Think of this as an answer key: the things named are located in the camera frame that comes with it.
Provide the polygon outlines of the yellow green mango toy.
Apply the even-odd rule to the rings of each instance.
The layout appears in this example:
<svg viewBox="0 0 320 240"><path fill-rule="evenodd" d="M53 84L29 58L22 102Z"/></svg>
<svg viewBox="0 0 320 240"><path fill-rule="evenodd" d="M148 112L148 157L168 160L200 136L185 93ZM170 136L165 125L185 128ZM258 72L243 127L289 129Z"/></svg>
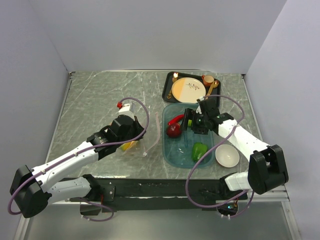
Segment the yellow green mango toy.
<svg viewBox="0 0 320 240"><path fill-rule="evenodd" d="M120 149L125 152L128 151L129 149L133 148L135 145L137 144L137 141L131 141L131 142L127 142L124 143L120 146Z"/></svg>

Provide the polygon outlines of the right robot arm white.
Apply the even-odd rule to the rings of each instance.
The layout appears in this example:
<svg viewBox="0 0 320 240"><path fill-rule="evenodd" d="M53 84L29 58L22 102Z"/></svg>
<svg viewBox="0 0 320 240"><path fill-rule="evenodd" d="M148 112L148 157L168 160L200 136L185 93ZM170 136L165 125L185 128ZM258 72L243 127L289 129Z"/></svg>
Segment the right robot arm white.
<svg viewBox="0 0 320 240"><path fill-rule="evenodd" d="M220 113L215 99L209 96L197 100L198 108L186 108L181 128L191 129L195 134L206 135L212 131L229 141L248 160L246 172L236 172L221 178L219 195L232 198L237 191L253 190L262 195L289 181L283 149L269 145L240 126L229 113Z"/></svg>

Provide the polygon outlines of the green apple toy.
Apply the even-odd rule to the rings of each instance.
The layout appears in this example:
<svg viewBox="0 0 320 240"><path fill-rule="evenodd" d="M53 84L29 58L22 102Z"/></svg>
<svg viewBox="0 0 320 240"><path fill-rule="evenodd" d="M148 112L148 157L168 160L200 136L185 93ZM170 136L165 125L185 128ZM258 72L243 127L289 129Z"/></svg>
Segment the green apple toy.
<svg viewBox="0 0 320 240"><path fill-rule="evenodd" d="M191 127L192 126L192 120L188 120L188 124L187 124L189 127Z"/></svg>

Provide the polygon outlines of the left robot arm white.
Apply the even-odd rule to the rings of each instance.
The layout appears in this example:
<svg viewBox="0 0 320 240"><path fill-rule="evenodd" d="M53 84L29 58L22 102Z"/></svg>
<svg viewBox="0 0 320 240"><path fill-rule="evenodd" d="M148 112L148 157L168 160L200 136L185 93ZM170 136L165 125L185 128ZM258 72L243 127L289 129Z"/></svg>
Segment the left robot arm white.
<svg viewBox="0 0 320 240"><path fill-rule="evenodd" d="M73 153L67 153L38 168L21 166L16 170L10 187L19 214L25 218L37 215L49 203L49 193L45 187L52 187L75 167L98 161L114 153L122 144L141 139L145 132L137 117L119 115L110 125L88 137Z"/></svg>

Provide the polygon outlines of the green bell pepper toy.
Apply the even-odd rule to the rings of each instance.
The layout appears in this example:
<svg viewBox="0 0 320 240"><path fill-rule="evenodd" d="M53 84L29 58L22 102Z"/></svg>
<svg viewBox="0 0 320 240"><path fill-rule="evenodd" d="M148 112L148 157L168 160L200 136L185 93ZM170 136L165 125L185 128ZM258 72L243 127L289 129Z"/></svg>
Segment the green bell pepper toy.
<svg viewBox="0 0 320 240"><path fill-rule="evenodd" d="M191 158L194 162L197 162L208 150L207 145L201 143L201 142L196 142L191 151Z"/></svg>

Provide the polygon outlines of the red chili toy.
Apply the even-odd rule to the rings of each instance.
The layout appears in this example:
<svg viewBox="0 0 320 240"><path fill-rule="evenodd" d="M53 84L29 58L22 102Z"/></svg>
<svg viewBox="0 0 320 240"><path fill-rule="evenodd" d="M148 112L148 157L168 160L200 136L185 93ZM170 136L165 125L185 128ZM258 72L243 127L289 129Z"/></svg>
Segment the red chili toy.
<svg viewBox="0 0 320 240"><path fill-rule="evenodd" d="M167 125L168 125L168 126L171 126L172 124L178 123L178 122L181 121L183 118L184 118L184 114L180 114L180 115L174 117L173 119L171 119L171 120L167 123Z"/></svg>

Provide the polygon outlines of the red apple toy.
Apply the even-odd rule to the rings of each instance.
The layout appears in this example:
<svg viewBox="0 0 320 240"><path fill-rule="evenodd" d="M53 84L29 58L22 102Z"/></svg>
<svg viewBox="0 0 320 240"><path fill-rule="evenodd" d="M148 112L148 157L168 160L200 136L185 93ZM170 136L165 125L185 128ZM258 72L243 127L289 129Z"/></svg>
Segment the red apple toy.
<svg viewBox="0 0 320 240"><path fill-rule="evenodd" d="M166 135L170 138L178 138L181 134L182 131L179 123L173 123L166 129Z"/></svg>

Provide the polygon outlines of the clear zip top bag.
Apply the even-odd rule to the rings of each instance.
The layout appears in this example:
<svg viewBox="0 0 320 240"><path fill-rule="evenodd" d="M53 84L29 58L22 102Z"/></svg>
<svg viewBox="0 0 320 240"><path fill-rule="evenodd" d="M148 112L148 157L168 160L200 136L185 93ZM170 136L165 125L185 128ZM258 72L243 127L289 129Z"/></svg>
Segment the clear zip top bag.
<svg viewBox="0 0 320 240"><path fill-rule="evenodd" d="M122 151L123 155L134 156L134 157L146 157L148 152L155 147L161 137L161 127L159 121L159 113L155 112L154 115L149 117L149 124L146 133L143 138L136 140L137 143L134 147L127 151Z"/></svg>

